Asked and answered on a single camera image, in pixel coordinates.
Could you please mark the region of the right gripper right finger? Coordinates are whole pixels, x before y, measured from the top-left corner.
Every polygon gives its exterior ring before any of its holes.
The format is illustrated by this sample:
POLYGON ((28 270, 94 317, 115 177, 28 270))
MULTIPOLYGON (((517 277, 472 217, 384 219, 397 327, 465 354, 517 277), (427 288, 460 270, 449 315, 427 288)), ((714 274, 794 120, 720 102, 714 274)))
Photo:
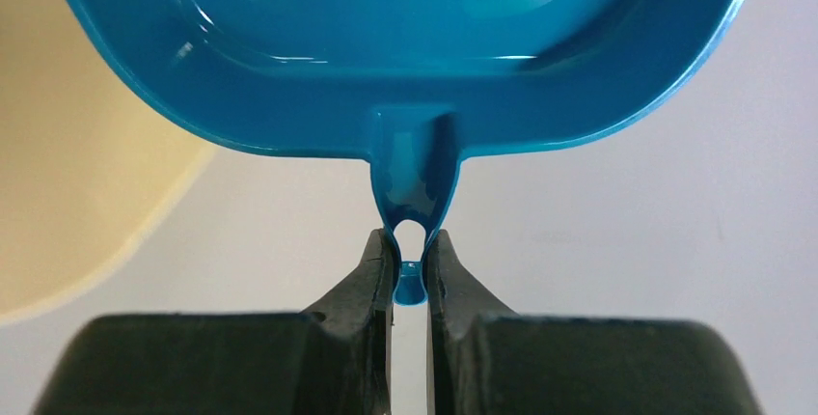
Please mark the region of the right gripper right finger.
POLYGON ((732 348, 689 320, 521 315, 440 232, 425 260, 432 414, 758 414, 732 348))

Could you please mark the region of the blue dustpan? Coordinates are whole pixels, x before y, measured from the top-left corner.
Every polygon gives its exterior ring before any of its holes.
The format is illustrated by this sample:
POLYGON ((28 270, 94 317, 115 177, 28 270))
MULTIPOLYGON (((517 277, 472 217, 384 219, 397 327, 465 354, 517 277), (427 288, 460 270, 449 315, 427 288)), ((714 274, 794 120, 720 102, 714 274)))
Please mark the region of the blue dustpan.
POLYGON ((744 0, 66 0, 147 105, 233 150, 361 159, 431 244, 471 157, 581 146, 706 61, 744 0))

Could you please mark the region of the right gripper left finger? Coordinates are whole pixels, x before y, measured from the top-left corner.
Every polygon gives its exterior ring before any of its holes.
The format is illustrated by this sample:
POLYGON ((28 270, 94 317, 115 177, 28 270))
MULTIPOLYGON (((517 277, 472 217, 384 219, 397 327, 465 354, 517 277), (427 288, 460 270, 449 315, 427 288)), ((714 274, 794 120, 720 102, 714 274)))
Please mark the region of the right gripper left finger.
POLYGON ((68 343, 37 414, 387 414, 395 248, 304 310, 95 318, 68 343))

